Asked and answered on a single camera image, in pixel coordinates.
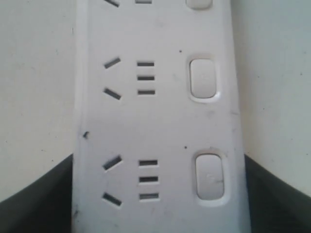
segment white wall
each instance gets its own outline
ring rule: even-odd
[[[311,1],[232,8],[245,152],[311,196]]]
[[[1,0],[0,201],[73,152],[74,0]]]

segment power switch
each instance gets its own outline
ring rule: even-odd
[[[194,10],[203,10],[209,8],[213,0],[186,0],[187,6]]]
[[[195,59],[190,63],[191,94],[200,99],[216,94],[215,65],[210,59]]]
[[[202,200],[216,200],[224,195],[222,161],[214,154],[201,154],[195,160],[197,194]]]

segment socket hole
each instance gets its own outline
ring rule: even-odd
[[[108,193],[104,193],[103,195],[103,199],[105,199],[106,201],[116,205],[116,206],[121,206],[122,201],[120,201],[119,199],[115,198],[114,196],[108,194]]]
[[[105,88],[104,89],[104,93],[107,94],[107,95],[110,95],[111,97],[117,99],[117,100],[120,100],[121,99],[121,95],[119,95],[118,93],[110,90],[109,88]]]
[[[120,5],[117,1],[114,1],[114,0],[104,0],[104,1],[110,3],[111,5],[115,7],[119,7]]]
[[[144,176],[139,178],[139,183],[150,183],[150,182],[158,182],[158,176]]]
[[[109,61],[109,62],[106,62],[106,63],[104,64],[104,67],[105,67],[106,69],[108,69],[108,68],[112,67],[113,65],[119,63],[120,61],[121,61],[121,59],[120,59],[119,57],[117,57],[117,58],[115,58],[115,59],[113,59],[113,60],[111,60],[111,61]]]
[[[154,62],[137,62],[138,67],[154,67]]]
[[[151,4],[152,0],[135,0],[136,4]]]
[[[138,90],[137,94],[138,95],[155,95],[156,91],[155,90]]]
[[[138,81],[154,81],[154,76],[137,76]]]
[[[158,200],[159,193],[142,193],[139,195],[139,200]]]
[[[139,166],[157,166],[157,160],[139,160]]]
[[[115,165],[117,165],[118,163],[122,162],[121,156],[117,156],[114,159],[108,161],[107,163],[105,163],[103,165],[103,168],[107,171],[109,169],[111,169],[112,167],[114,167]]]

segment power strip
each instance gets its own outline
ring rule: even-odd
[[[249,233],[230,0],[78,0],[76,233]]]

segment white power strip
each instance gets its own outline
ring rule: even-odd
[[[249,233],[229,0],[78,0],[76,233]]]

